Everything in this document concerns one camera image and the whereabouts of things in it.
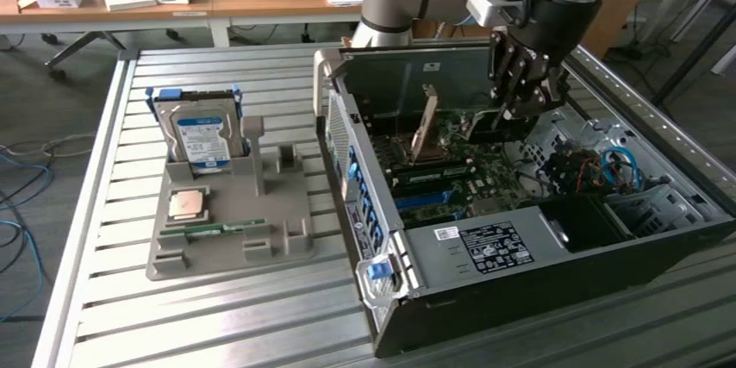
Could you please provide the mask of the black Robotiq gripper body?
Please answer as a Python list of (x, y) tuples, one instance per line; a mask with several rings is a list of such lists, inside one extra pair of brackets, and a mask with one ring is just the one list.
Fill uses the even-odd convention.
[(576, 3), (565, 0), (530, 0), (530, 18), (522, 28), (510, 27), (514, 43), (548, 56), (552, 66), (578, 45), (598, 12), (602, 0)]

